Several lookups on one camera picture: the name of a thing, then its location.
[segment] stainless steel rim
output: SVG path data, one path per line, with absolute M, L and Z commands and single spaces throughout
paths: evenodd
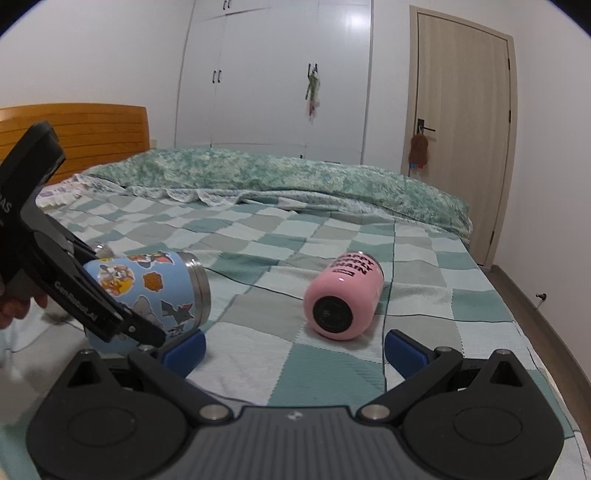
M 199 299 L 202 306 L 199 322 L 195 325 L 197 328 L 207 321 L 212 309 L 212 292 L 209 287 L 209 280 L 207 279 L 205 268 L 195 255 L 188 252 L 178 252 L 178 255 L 189 272 L 195 299 Z

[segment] door frame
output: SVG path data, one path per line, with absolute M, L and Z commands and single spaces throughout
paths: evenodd
M 517 65 L 515 62 L 515 44 L 513 37 L 497 30 L 493 30 L 492 28 L 488 28 L 469 20 L 454 17 L 441 12 L 415 7 L 414 5 L 410 6 L 410 72 L 408 77 L 408 106 L 406 131 L 404 134 L 404 150 L 400 169 L 400 173 L 405 176 L 408 176 L 408 154 L 410 153 L 410 140 L 414 134 L 414 127 L 416 125 L 417 117 L 419 14 L 442 18 L 444 20 L 449 20 L 466 25 L 468 27 L 476 28 L 477 30 L 481 30 L 505 40 L 507 44 L 507 53 L 509 55 L 509 62 L 511 64 L 511 68 L 509 70 L 509 108 L 511 110 L 511 123 L 509 124 L 509 141 L 507 143 L 507 155 L 505 158 L 505 172 L 503 177 L 501 198 L 499 200 L 499 208 L 496 213 L 491 244 L 488 248 L 484 262 L 484 267 L 490 268 L 492 261 L 495 258 L 496 248 L 499 245 L 499 237 L 501 235 L 503 221 L 505 220 L 505 211 L 507 209 L 509 189 L 511 187 L 511 178 L 513 176 L 513 162 L 515 159 L 515 139 L 517 136 Z

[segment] hanging decoration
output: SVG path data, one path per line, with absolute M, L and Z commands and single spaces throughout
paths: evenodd
M 314 65 L 314 68 L 310 71 L 312 64 L 308 64 L 308 89 L 306 90 L 307 113 L 310 119 L 314 118 L 316 112 L 316 102 L 318 97 L 318 88 L 320 81 L 318 78 L 318 64 Z

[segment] green floral comforter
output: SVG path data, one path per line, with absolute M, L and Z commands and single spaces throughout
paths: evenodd
M 150 150 L 84 172 L 124 187 L 299 190 L 360 200 L 443 228 L 467 244 L 468 205 L 435 187 L 370 166 L 278 158 L 211 148 Z

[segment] wooden floor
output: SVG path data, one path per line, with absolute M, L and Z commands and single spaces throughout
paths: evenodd
M 579 424 L 587 448 L 591 449 L 591 385 L 588 380 L 564 343 L 509 277 L 495 265 L 486 276 L 554 378 L 564 402 Z

